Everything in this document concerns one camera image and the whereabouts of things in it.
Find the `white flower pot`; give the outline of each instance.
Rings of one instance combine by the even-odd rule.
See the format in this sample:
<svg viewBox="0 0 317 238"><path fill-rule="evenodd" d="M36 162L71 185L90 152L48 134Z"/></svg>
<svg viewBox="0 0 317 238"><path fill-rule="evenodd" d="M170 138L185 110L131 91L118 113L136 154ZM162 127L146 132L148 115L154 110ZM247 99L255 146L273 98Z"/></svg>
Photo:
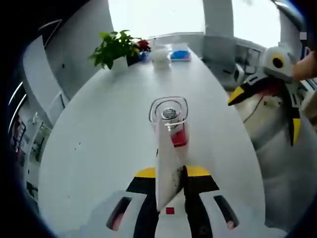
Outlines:
<svg viewBox="0 0 317 238"><path fill-rule="evenodd" d="M128 63L126 57L120 57L113 61L113 66L111 71L114 75L119 75L128 69Z"/></svg>

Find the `window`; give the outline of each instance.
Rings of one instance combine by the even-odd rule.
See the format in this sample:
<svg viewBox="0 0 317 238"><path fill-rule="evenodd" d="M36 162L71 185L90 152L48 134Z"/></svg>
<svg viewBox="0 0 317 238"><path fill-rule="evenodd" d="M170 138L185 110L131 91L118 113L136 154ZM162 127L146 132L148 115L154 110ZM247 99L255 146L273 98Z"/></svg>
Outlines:
<svg viewBox="0 0 317 238"><path fill-rule="evenodd" d="M279 10L270 0L232 0L234 36L264 47L277 46Z"/></svg>
<svg viewBox="0 0 317 238"><path fill-rule="evenodd" d="M203 0L109 0L115 31L149 38L179 32L205 32Z"/></svg>

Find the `person's hand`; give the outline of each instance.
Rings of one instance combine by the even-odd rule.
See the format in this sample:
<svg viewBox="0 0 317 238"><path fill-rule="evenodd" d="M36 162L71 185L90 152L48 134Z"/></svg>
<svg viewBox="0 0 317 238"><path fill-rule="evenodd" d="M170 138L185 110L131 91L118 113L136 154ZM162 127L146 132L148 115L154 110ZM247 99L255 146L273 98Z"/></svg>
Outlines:
<svg viewBox="0 0 317 238"><path fill-rule="evenodd" d="M293 65L293 78L298 82L315 77L317 77L317 52L313 51Z"/></svg>

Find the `oval table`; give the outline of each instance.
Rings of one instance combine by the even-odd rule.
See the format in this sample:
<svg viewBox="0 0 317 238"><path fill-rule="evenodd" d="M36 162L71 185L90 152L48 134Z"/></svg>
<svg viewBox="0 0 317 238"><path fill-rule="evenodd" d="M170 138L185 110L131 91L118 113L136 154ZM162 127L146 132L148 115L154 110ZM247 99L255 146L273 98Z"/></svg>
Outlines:
<svg viewBox="0 0 317 238"><path fill-rule="evenodd" d="M85 224L91 210L137 171L155 166L148 114L153 100L188 102L188 164L211 172L220 189L263 221L264 188L249 135L215 76L192 52L190 62L155 70L138 63L120 76L98 71L74 96L47 141L39 174L39 208L59 233Z"/></svg>

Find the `small container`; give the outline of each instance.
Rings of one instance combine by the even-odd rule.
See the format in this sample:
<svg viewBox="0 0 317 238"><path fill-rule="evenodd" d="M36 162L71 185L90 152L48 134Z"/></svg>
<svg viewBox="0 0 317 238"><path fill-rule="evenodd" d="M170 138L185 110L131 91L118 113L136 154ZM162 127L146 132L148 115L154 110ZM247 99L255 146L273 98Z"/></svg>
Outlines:
<svg viewBox="0 0 317 238"><path fill-rule="evenodd" d="M156 130L159 119L162 119L174 147L181 147L188 143L187 116L188 106L185 98L166 97L156 99L152 103L149 120Z"/></svg>

